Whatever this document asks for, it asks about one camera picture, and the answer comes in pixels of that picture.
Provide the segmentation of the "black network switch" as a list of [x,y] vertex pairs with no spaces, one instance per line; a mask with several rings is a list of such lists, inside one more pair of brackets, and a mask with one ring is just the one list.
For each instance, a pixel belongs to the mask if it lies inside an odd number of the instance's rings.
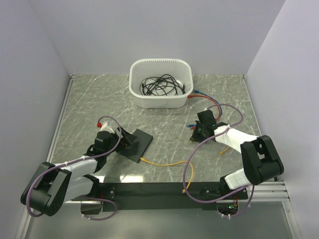
[[120,154],[131,161],[138,163],[153,140],[153,136],[140,129],[136,129],[133,135],[136,139],[130,146],[120,151]]

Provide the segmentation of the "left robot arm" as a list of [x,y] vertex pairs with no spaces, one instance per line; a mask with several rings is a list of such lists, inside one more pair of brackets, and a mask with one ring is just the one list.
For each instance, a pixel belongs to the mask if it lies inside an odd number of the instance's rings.
[[53,216],[66,201],[77,197],[94,200],[100,194],[100,181],[93,176],[113,152],[121,152],[137,141],[122,127],[100,130],[94,143],[78,159],[52,164],[42,163],[21,196],[21,202],[33,217]]

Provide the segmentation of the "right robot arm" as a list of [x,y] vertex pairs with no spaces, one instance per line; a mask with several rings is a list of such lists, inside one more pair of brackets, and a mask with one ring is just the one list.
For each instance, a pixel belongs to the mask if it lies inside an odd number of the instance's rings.
[[214,137],[213,141],[229,146],[242,157],[243,168],[220,178],[219,193],[223,198],[232,198],[242,186],[259,185],[283,174],[283,163],[269,136],[250,135],[217,122],[211,110],[199,112],[197,117],[192,141],[201,143]]

